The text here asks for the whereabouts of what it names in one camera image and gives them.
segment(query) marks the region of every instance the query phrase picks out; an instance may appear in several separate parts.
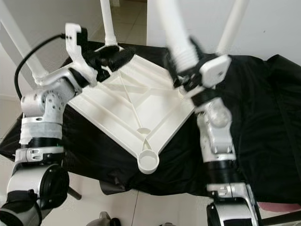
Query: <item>black fabric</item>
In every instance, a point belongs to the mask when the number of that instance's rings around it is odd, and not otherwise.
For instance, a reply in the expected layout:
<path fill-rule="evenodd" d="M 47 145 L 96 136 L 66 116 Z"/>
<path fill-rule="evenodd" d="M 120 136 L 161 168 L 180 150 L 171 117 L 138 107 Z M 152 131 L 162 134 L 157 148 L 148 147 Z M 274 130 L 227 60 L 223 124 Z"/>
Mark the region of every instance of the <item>black fabric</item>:
<path fill-rule="evenodd" d="M 89 49 L 102 45 L 90 42 Z M 165 48 L 121 46 L 135 47 L 138 55 L 163 66 Z M 233 116 L 231 134 L 240 169 L 258 201 L 301 203 L 299 160 L 295 159 L 301 149 L 300 70 L 280 56 L 267 62 L 252 56 L 232 56 L 227 76 L 217 86 Z M 279 109 L 275 82 L 289 118 L 290 133 L 295 137 L 295 152 Z M 66 170 L 117 185 L 119 191 L 134 188 L 154 195 L 206 195 L 194 115 L 161 152 L 159 167 L 151 175 L 141 173 L 133 156 L 71 107 L 66 107 L 63 120 Z M 0 154 L 10 159 L 18 148 L 20 126 L 19 118 L 0 144 Z"/>

